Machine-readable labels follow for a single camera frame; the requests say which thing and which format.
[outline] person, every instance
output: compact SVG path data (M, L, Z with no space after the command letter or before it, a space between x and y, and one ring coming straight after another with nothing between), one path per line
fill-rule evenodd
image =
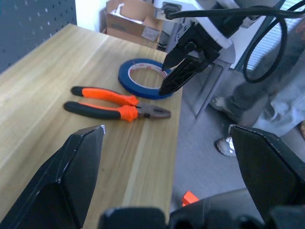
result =
M262 76L274 62L280 44L267 53L253 71L252 77ZM268 103L260 113L254 128L282 136L305 120L305 21L297 24L288 34L287 47L275 71L259 83L243 83L229 97L216 97L210 105L239 123L245 111L263 96ZM235 156L231 137L215 142L218 151Z

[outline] pliers jaw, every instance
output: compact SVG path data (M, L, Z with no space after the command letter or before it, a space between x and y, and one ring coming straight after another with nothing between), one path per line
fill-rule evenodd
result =
M171 111L155 105L139 102L136 105L136 108L138 110L138 117L144 117L150 119L164 119L164 118L170 118L172 116Z

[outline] cardboard box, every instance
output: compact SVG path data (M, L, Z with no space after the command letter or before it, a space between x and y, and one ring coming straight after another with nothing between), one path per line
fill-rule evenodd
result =
M122 16L143 23L111 14L121 3L124 3L120 11ZM163 21L154 18L153 4L140 0L110 0L106 2L106 8L107 34L148 47L157 47Z
M125 32L119 31L119 30L114 30L112 28L107 28L107 30L104 33L106 33L110 36L113 36L113 37L121 38L123 40L133 42L136 44L140 44L140 45L144 45L144 46L147 46L147 47L150 47L153 49L156 49L158 47L157 42L152 42L143 37L137 37L137 36L131 35L129 33L125 33Z

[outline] orange pliers handle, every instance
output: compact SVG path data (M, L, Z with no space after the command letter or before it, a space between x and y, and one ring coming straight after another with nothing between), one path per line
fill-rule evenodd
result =
M71 89L73 95L85 98L103 99L121 105L118 108L97 106L88 103L68 101L64 109L79 115L99 119L123 119L131 122L138 117L136 105L139 100L134 95L122 95L103 88L75 86Z

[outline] pliers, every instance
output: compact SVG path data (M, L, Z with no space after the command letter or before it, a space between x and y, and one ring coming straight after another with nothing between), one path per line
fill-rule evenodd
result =
M171 117L171 111L142 103L134 95L122 95L103 88L81 86L71 88L71 92L73 95L103 99L121 105L121 107L112 108L88 103L66 102L63 105L64 109L75 114L99 119L122 119L129 122L139 117L152 119Z

